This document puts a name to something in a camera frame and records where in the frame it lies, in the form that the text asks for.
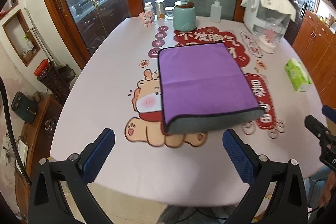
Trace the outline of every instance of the pink toy figure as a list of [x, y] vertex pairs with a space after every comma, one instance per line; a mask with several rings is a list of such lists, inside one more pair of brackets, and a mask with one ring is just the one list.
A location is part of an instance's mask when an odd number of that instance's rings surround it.
[[149, 26], [154, 26], [154, 13], [153, 11], [148, 11], [139, 14], [139, 18], [144, 23], [144, 27], [148, 28]]

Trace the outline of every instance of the green tissue box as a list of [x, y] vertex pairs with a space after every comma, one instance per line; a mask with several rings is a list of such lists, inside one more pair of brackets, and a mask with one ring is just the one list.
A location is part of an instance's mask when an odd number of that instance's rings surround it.
[[306, 68], [295, 58], [287, 62], [285, 70], [296, 91], [307, 91], [310, 88], [311, 78]]

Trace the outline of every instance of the blue gripper pad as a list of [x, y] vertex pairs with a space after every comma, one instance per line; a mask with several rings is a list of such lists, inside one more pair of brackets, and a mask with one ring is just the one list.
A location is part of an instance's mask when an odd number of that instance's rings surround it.
[[233, 165], [235, 166], [238, 175], [242, 182], [252, 185], [255, 181], [255, 166], [244, 152], [243, 145], [245, 145], [233, 130], [226, 130], [223, 134], [223, 146], [228, 153]]
[[329, 120], [336, 123], [336, 112], [332, 108], [328, 107], [327, 105], [324, 105], [322, 107], [322, 113], [325, 115]]
[[105, 160], [110, 154], [115, 144], [115, 135], [113, 130], [105, 128], [94, 143], [89, 144], [83, 152], [88, 148], [91, 150], [87, 160], [84, 162], [82, 170], [82, 180], [84, 183], [94, 182]]

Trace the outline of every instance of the white plastic bottle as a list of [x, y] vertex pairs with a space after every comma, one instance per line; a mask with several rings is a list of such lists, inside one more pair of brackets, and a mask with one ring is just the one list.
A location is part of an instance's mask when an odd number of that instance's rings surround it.
[[149, 12], [149, 11], [153, 11], [154, 13], [154, 8], [151, 2], [146, 2], [145, 3], [145, 8], [144, 8], [145, 12]]
[[220, 5], [220, 2], [216, 0], [211, 5], [210, 21], [213, 23], [219, 23], [221, 20], [221, 13], [222, 13], [222, 7]]

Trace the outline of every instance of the cartoon printed tablecloth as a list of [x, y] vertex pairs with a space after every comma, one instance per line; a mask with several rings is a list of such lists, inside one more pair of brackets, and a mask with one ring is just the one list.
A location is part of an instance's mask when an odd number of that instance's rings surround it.
[[213, 24], [198, 17], [193, 32], [174, 31], [171, 21], [143, 28], [126, 19], [93, 55], [64, 106], [51, 156], [63, 160], [95, 140], [104, 128], [115, 147], [96, 182], [129, 195], [185, 206], [235, 204], [248, 185], [241, 182], [222, 144], [222, 132], [165, 134], [162, 126], [158, 51], [223, 41], [266, 109], [255, 121], [236, 126], [241, 139], [271, 160], [298, 160], [304, 177], [322, 167], [318, 140], [305, 129], [312, 114], [326, 123], [314, 86], [296, 92], [284, 65], [298, 58], [285, 41], [263, 52], [242, 23]]

